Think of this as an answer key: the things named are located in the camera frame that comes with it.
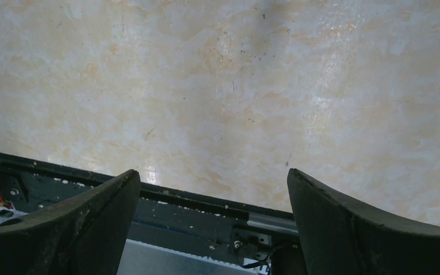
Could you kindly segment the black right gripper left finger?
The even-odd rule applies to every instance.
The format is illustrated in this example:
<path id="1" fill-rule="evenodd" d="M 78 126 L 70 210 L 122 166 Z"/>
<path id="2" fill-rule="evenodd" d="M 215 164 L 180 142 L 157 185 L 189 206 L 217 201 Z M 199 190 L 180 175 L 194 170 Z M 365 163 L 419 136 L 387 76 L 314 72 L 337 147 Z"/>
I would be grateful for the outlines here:
<path id="1" fill-rule="evenodd" d="M 128 170 L 99 186 L 0 224 L 0 274 L 116 274 L 139 200 Z"/>

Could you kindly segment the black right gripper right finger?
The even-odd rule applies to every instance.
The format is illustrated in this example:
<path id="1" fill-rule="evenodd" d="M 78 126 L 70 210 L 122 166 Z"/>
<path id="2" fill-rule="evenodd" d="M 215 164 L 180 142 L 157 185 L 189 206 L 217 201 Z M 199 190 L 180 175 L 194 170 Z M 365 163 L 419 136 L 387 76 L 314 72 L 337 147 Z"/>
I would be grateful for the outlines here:
<path id="1" fill-rule="evenodd" d="M 287 185 L 309 274 L 440 274 L 440 226 L 371 206 L 295 168 Z"/>

